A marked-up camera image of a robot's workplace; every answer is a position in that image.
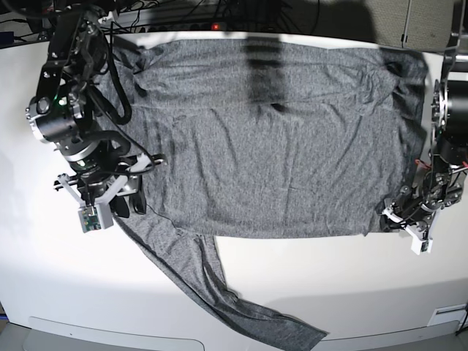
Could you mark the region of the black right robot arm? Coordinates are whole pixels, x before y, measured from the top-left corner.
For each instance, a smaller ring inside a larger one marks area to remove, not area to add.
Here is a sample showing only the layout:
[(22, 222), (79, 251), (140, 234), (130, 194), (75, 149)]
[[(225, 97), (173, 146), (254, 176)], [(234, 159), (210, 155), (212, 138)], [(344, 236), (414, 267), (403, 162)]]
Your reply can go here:
[(55, 190), (67, 190), (79, 203), (85, 223), (97, 221), (99, 201), (112, 215), (146, 213), (143, 175), (163, 163), (122, 126), (132, 108), (121, 85), (113, 46), (102, 22), (121, 8), (119, 1), (63, 1), (26, 118), (36, 138), (53, 143), (74, 175), (62, 174)]

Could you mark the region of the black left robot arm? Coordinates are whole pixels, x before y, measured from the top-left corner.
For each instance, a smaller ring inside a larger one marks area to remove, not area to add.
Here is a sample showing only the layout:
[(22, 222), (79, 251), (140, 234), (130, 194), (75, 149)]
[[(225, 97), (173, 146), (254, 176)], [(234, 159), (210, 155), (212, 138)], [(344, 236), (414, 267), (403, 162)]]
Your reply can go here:
[(422, 179), (404, 186), (385, 201), (380, 227), (414, 230), (424, 238), (436, 213), (457, 204), (467, 176), (467, 82), (450, 78), (467, 72), (467, 2), (455, 1), (449, 40), (443, 51), (440, 78), (435, 80), (431, 103), (429, 159)]

